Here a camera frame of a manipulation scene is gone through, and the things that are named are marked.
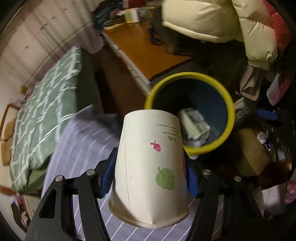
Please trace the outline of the white paper cup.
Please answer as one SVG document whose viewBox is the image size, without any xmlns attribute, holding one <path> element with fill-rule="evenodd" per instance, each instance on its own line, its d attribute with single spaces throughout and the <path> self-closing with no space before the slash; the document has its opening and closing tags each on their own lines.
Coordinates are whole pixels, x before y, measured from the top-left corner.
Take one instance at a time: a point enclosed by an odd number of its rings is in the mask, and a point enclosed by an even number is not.
<svg viewBox="0 0 296 241">
<path fill-rule="evenodd" d="M 151 230 L 188 216 L 183 140 L 175 115 L 143 109 L 125 116 L 108 206 L 120 220 Z"/>
</svg>

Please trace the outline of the yellow rimmed trash bin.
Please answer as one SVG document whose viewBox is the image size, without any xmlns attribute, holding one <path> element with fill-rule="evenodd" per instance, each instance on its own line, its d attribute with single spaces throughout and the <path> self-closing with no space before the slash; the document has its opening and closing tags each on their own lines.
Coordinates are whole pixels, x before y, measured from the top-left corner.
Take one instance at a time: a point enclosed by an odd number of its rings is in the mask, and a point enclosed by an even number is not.
<svg viewBox="0 0 296 241">
<path fill-rule="evenodd" d="M 217 149 L 234 127 L 234 103 L 227 89 L 214 78 L 197 72 L 164 78 L 152 88 L 144 107 L 179 118 L 183 145 L 192 157 Z"/>
</svg>

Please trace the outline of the purple checked tablecloth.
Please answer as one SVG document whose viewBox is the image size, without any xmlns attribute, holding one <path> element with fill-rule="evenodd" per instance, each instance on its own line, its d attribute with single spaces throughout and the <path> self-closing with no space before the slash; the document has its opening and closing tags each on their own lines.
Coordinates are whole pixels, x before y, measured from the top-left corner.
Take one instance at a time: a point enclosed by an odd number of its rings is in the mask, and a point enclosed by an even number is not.
<svg viewBox="0 0 296 241">
<path fill-rule="evenodd" d="M 117 114 L 95 114 L 88 106 L 69 120 L 53 152 L 43 183 L 45 193 L 54 178 L 79 177 L 108 158 L 119 144 L 121 123 Z M 122 222 L 108 208 L 109 196 L 98 200 L 100 212 L 111 240 L 185 240 L 199 200 L 189 197 L 190 214 L 182 222 L 167 228 L 148 230 Z"/>
</svg>

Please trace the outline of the crumpled tissue packet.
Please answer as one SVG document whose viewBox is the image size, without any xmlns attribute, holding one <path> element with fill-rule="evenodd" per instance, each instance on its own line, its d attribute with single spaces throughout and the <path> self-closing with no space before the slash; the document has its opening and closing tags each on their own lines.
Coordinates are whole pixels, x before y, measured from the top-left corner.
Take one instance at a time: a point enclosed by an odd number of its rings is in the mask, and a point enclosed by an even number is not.
<svg viewBox="0 0 296 241">
<path fill-rule="evenodd" d="M 178 113 L 181 127 L 188 140 L 206 141 L 210 135 L 210 125 L 207 124 L 204 117 L 197 109 L 186 108 Z"/>
</svg>

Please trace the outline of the green checked duvet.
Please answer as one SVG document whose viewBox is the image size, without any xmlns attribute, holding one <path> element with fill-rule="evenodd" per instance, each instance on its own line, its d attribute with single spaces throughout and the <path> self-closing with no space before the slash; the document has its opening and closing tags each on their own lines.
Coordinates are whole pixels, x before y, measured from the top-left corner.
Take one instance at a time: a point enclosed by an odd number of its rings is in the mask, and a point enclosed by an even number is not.
<svg viewBox="0 0 296 241">
<path fill-rule="evenodd" d="M 103 112 L 91 56 L 74 46 L 35 85 L 16 115 L 11 140 L 12 190 L 33 194 L 41 189 L 67 123 L 89 105 Z"/>
</svg>

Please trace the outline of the brown pillow left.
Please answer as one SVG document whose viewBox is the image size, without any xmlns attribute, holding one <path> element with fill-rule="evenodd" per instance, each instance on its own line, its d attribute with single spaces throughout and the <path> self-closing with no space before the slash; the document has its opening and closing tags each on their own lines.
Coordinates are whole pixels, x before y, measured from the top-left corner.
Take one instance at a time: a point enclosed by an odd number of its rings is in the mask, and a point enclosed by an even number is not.
<svg viewBox="0 0 296 241">
<path fill-rule="evenodd" d="M 11 141 L 12 137 L 1 143 L 1 163 L 3 166 L 9 166 L 11 161 Z"/>
</svg>

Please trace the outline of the brown pillow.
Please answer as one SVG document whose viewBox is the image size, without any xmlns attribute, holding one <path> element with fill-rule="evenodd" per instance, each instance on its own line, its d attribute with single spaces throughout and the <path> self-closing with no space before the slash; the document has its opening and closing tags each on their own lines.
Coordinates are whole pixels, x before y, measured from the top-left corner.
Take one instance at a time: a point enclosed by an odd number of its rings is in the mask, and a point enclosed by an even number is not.
<svg viewBox="0 0 296 241">
<path fill-rule="evenodd" d="M 1 163 L 3 166 L 9 166 L 11 161 L 11 141 L 12 137 L 1 143 Z"/>
<path fill-rule="evenodd" d="M 16 124 L 16 116 L 7 123 L 6 128 L 4 130 L 4 140 L 7 141 L 14 134 L 14 128 Z"/>
</svg>

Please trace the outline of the brown pillow right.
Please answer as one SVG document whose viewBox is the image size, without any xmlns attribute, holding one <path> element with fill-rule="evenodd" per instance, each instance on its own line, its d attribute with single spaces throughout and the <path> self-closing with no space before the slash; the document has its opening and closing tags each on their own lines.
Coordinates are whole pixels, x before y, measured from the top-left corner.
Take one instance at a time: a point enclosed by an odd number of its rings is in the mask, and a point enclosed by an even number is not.
<svg viewBox="0 0 296 241">
<path fill-rule="evenodd" d="M 4 130 L 4 140 L 7 141 L 14 134 L 14 128 L 16 124 L 16 116 L 7 123 L 6 128 Z"/>
</svg>

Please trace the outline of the orange wooden desk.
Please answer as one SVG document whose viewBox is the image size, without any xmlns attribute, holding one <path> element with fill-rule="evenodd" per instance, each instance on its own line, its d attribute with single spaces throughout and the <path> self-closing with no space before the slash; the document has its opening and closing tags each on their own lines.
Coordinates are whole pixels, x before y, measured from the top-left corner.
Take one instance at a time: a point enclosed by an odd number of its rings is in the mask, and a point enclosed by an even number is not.
<svg viewBox="0 0 296 241">
<path fill-rule="evenodd" d="M 115 54 L 124 61 L 144 95 L 151 91 L 152 77 L 189 60 L 189 57 L 166 53 L 163 46 L 151 44 L 148 28 L 147 25 L 134 23 L 102 32 Z"/>
</svg>

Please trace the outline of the cream puffer jacket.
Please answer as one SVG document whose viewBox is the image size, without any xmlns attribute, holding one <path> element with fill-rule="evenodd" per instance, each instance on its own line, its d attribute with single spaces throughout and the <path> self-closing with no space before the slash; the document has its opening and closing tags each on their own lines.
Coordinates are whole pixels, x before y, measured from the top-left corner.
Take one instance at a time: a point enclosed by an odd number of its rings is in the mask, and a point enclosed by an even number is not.
<svg viewBox="0 0 296 241">
<path fill-rule="evenodd" d="M 273 20 L 264 1 L 163 1 L 162 24 L 212 43 L 244 43 L 249 65 L 268 70 L 278 55 Z"/>
</svg>

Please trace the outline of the pink striped curtain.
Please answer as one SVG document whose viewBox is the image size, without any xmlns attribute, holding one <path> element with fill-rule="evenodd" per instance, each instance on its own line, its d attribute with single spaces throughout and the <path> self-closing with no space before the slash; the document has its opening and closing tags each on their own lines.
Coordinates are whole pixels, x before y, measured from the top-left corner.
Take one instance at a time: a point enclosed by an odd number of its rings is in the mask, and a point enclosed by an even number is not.
<svg viewBox="0 0 296 241">
<path fill-rule="evenodd" d="M 94 54 L 102 38 L 93 28 L 100 1 L 28 1 L 1 34 L 1 85 L 10 91 L 41 80 L 73 46 Z"/>
</svg>

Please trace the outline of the pile of dark clothes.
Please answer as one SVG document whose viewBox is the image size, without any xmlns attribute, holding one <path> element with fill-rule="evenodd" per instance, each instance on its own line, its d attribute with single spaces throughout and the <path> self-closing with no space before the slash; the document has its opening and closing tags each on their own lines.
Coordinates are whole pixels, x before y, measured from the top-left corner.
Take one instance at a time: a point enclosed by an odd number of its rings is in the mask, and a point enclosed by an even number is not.
<svg viewBox="0 0 296 241">
<path fill-rule="evenodd" d="M 93 29 L 101 35 L 103 28 L 110 25 L 121 10 L 123 10 L 122 2 L 103 1 L 100 3 L 92 12 Z"/>
</svg>

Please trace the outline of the red jacket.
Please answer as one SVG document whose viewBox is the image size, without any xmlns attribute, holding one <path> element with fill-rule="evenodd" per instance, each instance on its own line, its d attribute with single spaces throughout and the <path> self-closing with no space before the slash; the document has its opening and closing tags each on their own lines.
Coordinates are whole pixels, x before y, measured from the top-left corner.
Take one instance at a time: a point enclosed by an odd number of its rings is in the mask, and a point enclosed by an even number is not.
<svg viewBox="0 0 296 241">
<path fill-rule="evenodd" d="M 292 40 L 292 32 L 278 11 L 267 1 L 263 1 L 272 20 L 278 49 L 283 52 Z"/>
</svg>

